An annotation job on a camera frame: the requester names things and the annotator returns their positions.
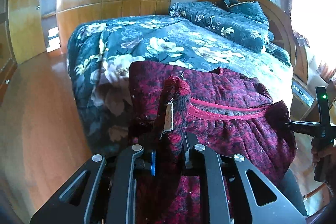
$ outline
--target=silver bolt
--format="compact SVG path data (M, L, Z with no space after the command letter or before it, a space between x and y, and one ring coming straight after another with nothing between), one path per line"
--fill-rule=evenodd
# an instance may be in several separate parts
M235 161L244 161L245 157L241 154L237 154L233 157L235 159Z
M135 144L132 146L133 151L140 151L142 149L142 146L140 144Z
M195 144L194 149L196 149L197 151L203 151L205 150L205 146L202 144Z
M92 156L92 160L95 162L101 161L102 159L103 159L103 156L99 154L95 154Z

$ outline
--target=cabinet door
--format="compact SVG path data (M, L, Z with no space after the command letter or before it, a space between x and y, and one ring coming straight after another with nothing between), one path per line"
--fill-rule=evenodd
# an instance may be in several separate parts
M9 31L18 64L46 51L39 5L40 0L8 0Z

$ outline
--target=wooden headboard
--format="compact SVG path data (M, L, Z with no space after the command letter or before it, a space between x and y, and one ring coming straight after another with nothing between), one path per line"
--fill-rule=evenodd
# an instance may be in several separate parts
M220 0L198 0L211 1L213 3ZM290 55L290 61L297 75L305 84L308 81L308 61L305 47L299 47L295 42L292 30L291 19L284 11L270 0L256 0L259 2L264 14L269 21L269 30L274 34L272 43L284 48Z

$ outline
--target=human hand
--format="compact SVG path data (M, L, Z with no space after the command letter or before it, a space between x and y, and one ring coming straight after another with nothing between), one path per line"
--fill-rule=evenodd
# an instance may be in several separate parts
M330 155L330 164L334 166L336 164L336 139L334 139L334 143L328 145L325 149L321 151L317 151L317 139L312 139L311 145L311 153L313 156L313 167L317 165L317 163L324 157Z

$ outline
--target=purple quilted clothing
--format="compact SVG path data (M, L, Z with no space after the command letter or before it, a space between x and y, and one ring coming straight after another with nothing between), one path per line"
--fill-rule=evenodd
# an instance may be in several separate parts
M130 66L129 90L130 140L157 150L157 175L138 180L137 223L200 223L199 179L180 174L186 131L217 153L243 154L275 185L295 157L287 107L255 78L141 61ZM173 129L163 132L169 102Z

